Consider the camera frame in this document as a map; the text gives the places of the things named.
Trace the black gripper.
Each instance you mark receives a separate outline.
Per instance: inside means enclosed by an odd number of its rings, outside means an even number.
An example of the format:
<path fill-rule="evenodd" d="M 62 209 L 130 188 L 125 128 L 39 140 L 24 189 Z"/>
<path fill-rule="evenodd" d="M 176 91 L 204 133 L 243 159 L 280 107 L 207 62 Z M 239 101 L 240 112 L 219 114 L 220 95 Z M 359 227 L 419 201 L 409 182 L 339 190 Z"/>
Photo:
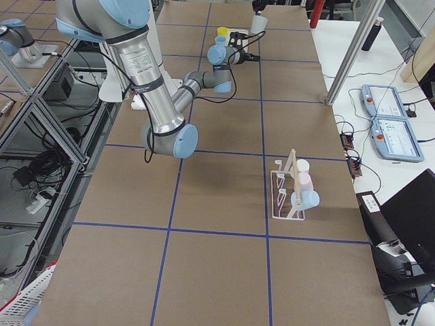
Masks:
<path fill-rule="evenodd" d="M 267 6 L 267 0 L 253 0 L 251 4 L 253 11 L 255 11 L 255 15 L 261 16 L 262 11 Z"/>
<path fill-rule="evenodd" d="M 255 54 L 249 54 L 244 49 L 236 49 L 234 51 L 234 64 L 241 65 L 245 61 L 247 62 L 260 62 L 260 56 Z"/>

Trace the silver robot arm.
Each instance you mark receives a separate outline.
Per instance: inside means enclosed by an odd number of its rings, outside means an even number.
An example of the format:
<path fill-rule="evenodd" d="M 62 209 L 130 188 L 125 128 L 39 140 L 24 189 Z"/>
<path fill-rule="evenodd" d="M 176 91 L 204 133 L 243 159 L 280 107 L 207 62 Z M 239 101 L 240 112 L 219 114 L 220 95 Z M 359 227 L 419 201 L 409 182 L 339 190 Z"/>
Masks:
<path fill-rule="evenodd" d="M 109 48 L 107 59 L 121 89 L 130 86 L 149 116 L 141 130 L 146 161 L 155 153 L 174 158 L 194 153 L 198 131 L 187 123 L 183 110 L 202 89 L 235 91 L 232 66 L 260 59 L 245 51 L 243 40 L 252 44 L 264 36 L 232 32 L 230 39 L 216 37 L 207 52 L 212 71 L 188 73 L 175 90 L 162 65 L 151 1 L 57 1 L 56 23 L 71 38 Z"/>

